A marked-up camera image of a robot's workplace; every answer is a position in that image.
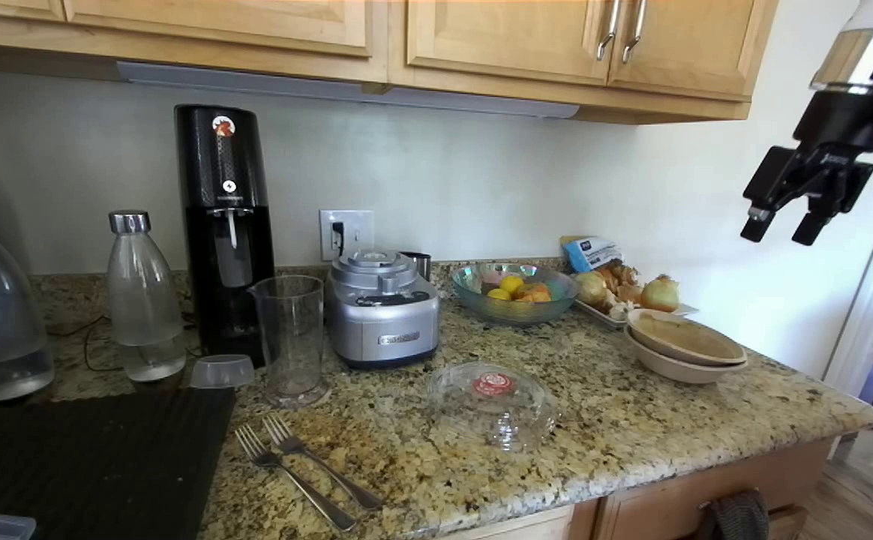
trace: upper cabinet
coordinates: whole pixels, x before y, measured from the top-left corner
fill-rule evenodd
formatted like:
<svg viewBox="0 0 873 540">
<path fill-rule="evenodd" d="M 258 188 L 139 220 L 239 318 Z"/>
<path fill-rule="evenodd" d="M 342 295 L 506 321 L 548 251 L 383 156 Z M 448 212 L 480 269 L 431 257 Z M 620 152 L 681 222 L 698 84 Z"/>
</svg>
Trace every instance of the upper cabinet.
<svg viewBox="0 0 873 540">
<path fill-rule="evenodd" d="M 741 102 L 776 0 L 408 0 L 408 66 Z"/>
<path fill-rule="evenodd" d="M 68 20 L 368 57 L 368 0 L 66 0 Z"/>
<path fill-rule="evenodd" d="M 62 17 L 62 0 L 0 0 L 0 15 L 6 17 Z"/>
</svg>

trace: cabinet handle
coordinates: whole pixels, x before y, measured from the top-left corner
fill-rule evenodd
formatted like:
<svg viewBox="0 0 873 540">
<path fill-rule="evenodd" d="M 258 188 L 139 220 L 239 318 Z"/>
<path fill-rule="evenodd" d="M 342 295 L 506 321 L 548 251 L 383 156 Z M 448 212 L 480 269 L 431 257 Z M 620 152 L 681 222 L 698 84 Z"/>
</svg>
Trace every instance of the cabinet handle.
<svg viewBox="0 0 873 540">
<path fill-rule="evenodd" d="M 609 45 L 612 45 L 612 38 L 619 32 L 619 11 L 620 11 L 620 0 L 612 0 L 609 26 L 607 26 L 607 35 L 598 38 L 598 45 L 594 45 L 594 61 L 602 61 L 607 51 L 609 51 Z"/>
<path fill-rule="evenodd" d="M 636 45 L 643 43 L 643 32 L 644 32 L 644 15 L 649 15 L 649 0 L 639 0 L 639 17 L 636 17 L 636 31 L 634 35 L 627 38 L 627 45 L 620 47 L 620 64 L 627 64 L 636 51 Z"/>
</svg>

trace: electrical outlet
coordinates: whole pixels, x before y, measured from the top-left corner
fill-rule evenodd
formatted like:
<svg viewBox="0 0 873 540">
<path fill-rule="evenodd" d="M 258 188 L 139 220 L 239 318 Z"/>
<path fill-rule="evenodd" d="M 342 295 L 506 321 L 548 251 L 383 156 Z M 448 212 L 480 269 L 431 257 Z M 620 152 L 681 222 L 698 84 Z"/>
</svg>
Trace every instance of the electrical outlet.
<svg viewBox="0 0 873 540">
<path fill-rule="evenodd" d="M 337 260 L 374 247 L 373 211 L 319 211 L 320 257 Z"/>
</svg>

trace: stacked plates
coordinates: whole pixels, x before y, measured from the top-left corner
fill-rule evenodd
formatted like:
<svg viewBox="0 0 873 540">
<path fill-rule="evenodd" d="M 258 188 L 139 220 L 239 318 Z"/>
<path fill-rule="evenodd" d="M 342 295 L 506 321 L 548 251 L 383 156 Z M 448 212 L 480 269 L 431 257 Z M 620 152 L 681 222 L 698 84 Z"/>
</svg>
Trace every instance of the stacked plates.
<svg viewBox="0 0 873 540">
<path fill-rule="evenodd" d="M 634 309 L 625 336 L 644 370 L 681 385 L 717 385 L 747 365 L 739 341 L 671 312 Z"/>
</svg>

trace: kitchen counter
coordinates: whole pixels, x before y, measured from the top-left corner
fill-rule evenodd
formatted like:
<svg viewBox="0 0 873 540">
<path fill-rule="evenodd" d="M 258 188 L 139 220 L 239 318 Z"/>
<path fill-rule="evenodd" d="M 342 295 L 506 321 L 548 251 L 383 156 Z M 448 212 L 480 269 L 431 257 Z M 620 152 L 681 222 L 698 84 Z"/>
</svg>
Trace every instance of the kitchen counter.
<svg viewBox="0 0 873 540">
<path fill-rule="evenodd" d="M 61 336 L 47 398 L 128 393 L 104 347 L 101 330 Z M 419 381 L 465 361 L 513 365 L 545 385 L 557 401 L 553 435 L 531 450 L 502 450 L 431 416 Z M 282 416 L 337 470 L 383 498 L 381 514 L 342 537 L 439 537 L 873 427 L 864 401 L 758 353 L 717 387 L 671 385 L 644 371 L 620 333 L 581 312 L 517 330 L 445 302 L 435 361 L 381 371 L 332 363 L 330 381 L 324 406 Z M 267 413 L 277 408 L 255 385 L 239 391 L 232 427 Z M 337 534 L 289 476 L 252 468 L 227 437 L 205 540 L 232 537 Z"/>
</svg>

